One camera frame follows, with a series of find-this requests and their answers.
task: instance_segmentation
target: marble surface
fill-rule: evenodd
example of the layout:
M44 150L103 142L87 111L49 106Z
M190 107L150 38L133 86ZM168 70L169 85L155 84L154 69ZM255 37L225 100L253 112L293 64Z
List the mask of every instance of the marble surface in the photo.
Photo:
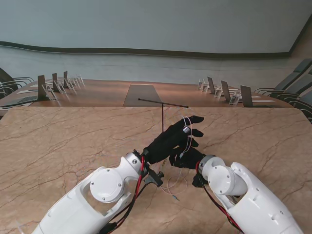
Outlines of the marble surface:
M240 162L312 233L312 126L295 108L165 108L165 126L180 115L205 117L199 150ZM97 167L116 167L134 148L142 151L161 131L160 108L18 107L0 121L0 234L26 234L66 192ZM179 169L166 161L164 187ZM194 170L172 189L180 201L150 185L114 233L232 234L225 216L202 189Z

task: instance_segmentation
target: table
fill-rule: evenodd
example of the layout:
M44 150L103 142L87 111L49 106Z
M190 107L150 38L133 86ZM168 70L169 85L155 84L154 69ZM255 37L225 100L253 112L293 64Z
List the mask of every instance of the table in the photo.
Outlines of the table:
M61 106L119 107L123 106L129 86L131 84L149 84L155 87L161 101L163 102L191 107L229 107L229 104L225 101L224 98L217 100L210 92L201 92L197 90L197 85L92 79L85 79L84 82L85 86L82 87L81 90L77 89L77 94L68 89L68 97L56 93L59 99L59 104ZM4 105L6 102L12 99L36 95L35 93L17 94L21 90L30 89L30 86L36 83L37 82L28 84L10 94L9 96L0 99L0 106ZM270 107L292 108L290 104L272 97L255 93L252 93L252 95L261 96L261 98L257 98L257 100L270 99L275 101L273 103L254 103L254 106L269 105ZM33 103L32 106L59 106L59 104L53 101L41 101Z
M199 150L252 171L312 233L312 128L295 108L165 108L165 128L180 114L205 117ZM121 156L149 145L161 131L161 108L15 107L0 121L0 234L26 234L47 210L90 172L116 167ZM164 186L179 169L165 163ZM232 234L205 192L191 183L180 201L150 185L114 233ZM183 191L179 182L172 193Z

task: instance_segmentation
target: cable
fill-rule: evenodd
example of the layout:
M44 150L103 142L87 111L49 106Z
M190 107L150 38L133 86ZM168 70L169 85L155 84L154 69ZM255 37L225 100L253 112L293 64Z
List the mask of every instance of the cable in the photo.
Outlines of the cable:
M140 192L138 193L137 197L139 197L139 196L141 195L141 193L143 192L143 190L146 188L147 185L149 185L149 184L144 184L143 188L140 190ZM118 216L119 216L121 213L123 213L125 210L127 210L129 206L130 206L130 203L129 203L125 208L123 208L122 211L120 211L118 214L116 214L116 215L112 218L112 220L113 220L114 218L118 217Z
M199 181L200 181L200 183L201 183L201 186L202 186L203 189L205 190L206 194L208 195L208 197L210 198L210 200L213 202L213 204L214 204L215 206L217 206L217 207L223 212L223 214L225 214L225 215L227 216L229 223L230 223L233 227L235 227L236 229L238 229L241 233L243 233L243 231L240 229L240 227L238 226L238 224L233 220L233 218L232 218L232 217L229 215L229 213L224 209L224 207L222 207L221 205L219 205L219 204L215 201L215 199L210 195L210 193L207 191L207 189L206 189L206 187L205 187L205 185L204 185L204 182L203 182L202 179L201 179L201 174L200 174L199 171L198 171L199 163L200 163L200 161L197 162L197 164L196 164L196 173L197 173L197 175L198 175L198 178L199 178Z
M184 127L187 126L185 118L187 118L188 121L189 121L189 123L190 123L190 128L191 128L191 135L190 135L190 136L191 136L191 137L188 137L188 136L187 136L186 147L185 147L185 150L180 154L180 158L183 156L183 154L184 154L185 152L188 152L188 150L190 149L191 143L192 143L192 135L193 135L192 122L191 122L190 118L187 117L187 116L183 116L183 115L181 115L181 116L182 116L182 118L183 118L183 120L184 120L184 124L185 124ZM178 195L178 194L184 192L184 191L187 189L187 187L188 187L187 180L186 180L184 177L182 177L181 174L182 174L182 169L180 169L180 173L179 173L178 176L172 176L172 177L170 177L170 178L168 179L168 181L167 181L167 187L166 187L166 188L165 188L165 187L162 187L162 186L160 187L160 188L162 189L162 191L164 191L166 194L169 194L169 195L173 196L175 199L177 199L177 197L175 197L175 195ZM175 178L175 177L177 177L176 181L173 183L173 185L169 186L169 181L170 181L172 178ZM173 186L175 186L175 185L177 184L177 182L180 180L180 178L184 179L184 181L185 181L185 183L186 183L185 189L184 189L183 191L181 191L181 192L178 192L178 193L173 194L173 193L170 191L170 188L172 188Z
M136 199L137 199L137 197L139 195L138 190L139 190L139 187L140 187L140 184L141 184L141 181L142 181L142 175L144 173L144 168L145 168L145 157L142 156L141 160L142 160L142 164L141 164L140 176L139 176L139 178L137 180L137 183L136 183L135 194L133 195L132 200L131 200L130 204L128 205L128 210L127 210L127 212L123 215L123 217L120 220L118 220L117 222L113 223L113 225L115 225L115 224L117 224L117 225L111 231L109 231L107 234L112 233L113 231L115 231L117 228L119 228L122 225L122 223L126 220L126 218L128 217L130 211L132 210L132 208L134 206L134 203L135 203L135 201L136 201Z

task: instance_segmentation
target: gray wall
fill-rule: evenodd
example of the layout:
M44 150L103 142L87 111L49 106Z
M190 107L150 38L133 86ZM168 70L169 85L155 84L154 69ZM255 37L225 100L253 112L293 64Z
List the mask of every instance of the gray wall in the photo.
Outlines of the gray wall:
M133 55L73 55L42 53L0 47L0 67L13 77L37 78L52 73L82 74L88 79L155 81L196 84L211 76L215 83L231 86L274 87L297 64L312 58L312 24L290 58L282 59L195 59Z
M2 0L0 40L48 47L287 52L311 0Z

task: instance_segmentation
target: black glove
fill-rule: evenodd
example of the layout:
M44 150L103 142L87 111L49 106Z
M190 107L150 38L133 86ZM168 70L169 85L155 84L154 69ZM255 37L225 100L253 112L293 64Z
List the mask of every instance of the black glove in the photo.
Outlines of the black glove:
M189 118L191 123L200 123L204 120L203 117L192 116ZM190 122L185 118L186 124L190 125ZM149 163L154 164L160 162L172 154L176 146L179 146L181 149L186 148L188 136L191 134L191 131L188 133L183 132L183 127L185 126L184 120L180 120L174 125L171 125L165 132L161 133L148 147L144 149L146 159ZM204 134L197 130L192 129L192 134L195 137L202 137ZM191 146L197 147L198 143L192 139Z
M205 155L197 149L190 147L190 149L180 158L180 155L184 150L185 147L181 146L172 150L169 157L171 166L195 169L197 162L201 161Z

